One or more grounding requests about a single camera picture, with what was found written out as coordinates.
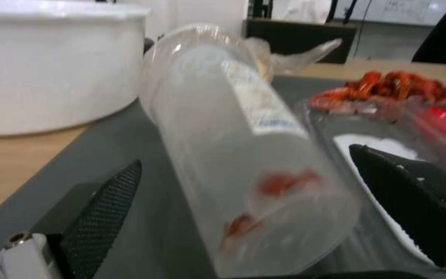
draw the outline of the clear plastic bottle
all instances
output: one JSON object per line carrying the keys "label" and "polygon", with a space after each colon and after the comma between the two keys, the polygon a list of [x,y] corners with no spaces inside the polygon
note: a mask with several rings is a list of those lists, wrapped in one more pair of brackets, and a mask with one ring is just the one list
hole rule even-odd
{"label": "clear plastic bottle", "polygon": [[167,35],[144,60],[141,103],[220,277],[300,272],[359,213],[258,63],[211,25]]}

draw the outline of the white cloth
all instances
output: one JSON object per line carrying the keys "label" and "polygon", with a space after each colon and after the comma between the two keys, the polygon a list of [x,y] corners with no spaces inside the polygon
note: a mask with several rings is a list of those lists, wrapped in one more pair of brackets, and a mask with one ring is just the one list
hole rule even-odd
{"label": "white cloth", "polygon": [[324,24],[331,0],[274,0],[272,19]]}

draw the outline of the plastic bag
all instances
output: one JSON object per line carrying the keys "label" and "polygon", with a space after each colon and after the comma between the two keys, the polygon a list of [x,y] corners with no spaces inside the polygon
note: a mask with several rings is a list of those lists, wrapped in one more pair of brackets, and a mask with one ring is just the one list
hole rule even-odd
{"label": "plastic bag", "polygon": [[273,79],[274,73],[293,74],[302,71],[305,67],[315,63],[338,48],[342,39],[334,39],[304,53],[292,55],[280,55],[271,53],[269,44],[259,38],[248,38],[245,40],[246,46],[256,56],[259,65],[258,71],[267,81]]}

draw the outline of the black cable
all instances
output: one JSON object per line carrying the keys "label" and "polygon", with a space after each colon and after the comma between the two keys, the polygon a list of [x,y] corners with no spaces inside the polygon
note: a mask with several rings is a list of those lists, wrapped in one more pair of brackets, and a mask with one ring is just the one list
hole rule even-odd
{"label": "black cable", "polygon": [[354,51],[354,55],[353,55],[354,57],[357,55],[357,51],[359,50],[359,44],[361,43],[362,30],[364,29],[364,22],[366,21],[366,15],[368,14],[369,6],[371,5],[372,1],[373,0],[369,0],[368,6],[366,7],[366,10],[364,11],[364,16],[362,17],[361,27],[359,28],[359,36],[357,37],[357,45],[355,46],[355,51]]}
{"label": "black cable", "polygon": [[350,16],[352,16],[352,11],[354,11],[355,4],[357,3],[357,0],[352,0],[352,3],[350,4],[350,7],[345,11],[345,17],[343,18],[343,25],[346,25],[348,21],[350,20]]}
{"label": "black cable", "polygon": [[329,7],[329,13],[326,17],[326,22],[330,22],[335,17],[336,5],[338,5],[338,0],[331,0],[331,6]]}

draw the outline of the desk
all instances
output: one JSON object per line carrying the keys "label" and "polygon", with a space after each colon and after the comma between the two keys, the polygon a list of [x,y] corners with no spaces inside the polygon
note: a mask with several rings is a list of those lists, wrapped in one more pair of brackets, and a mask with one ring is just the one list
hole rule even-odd
{"label": "desk", "polygon": [[[315,64],[299,72],[308,78],[358,79],[366,71],[404,69],[446,81],[446,65],[381,60],[349,60],[345,65]],[[30,136],[0,138],[0,204],[79,136],[87,126]]]}

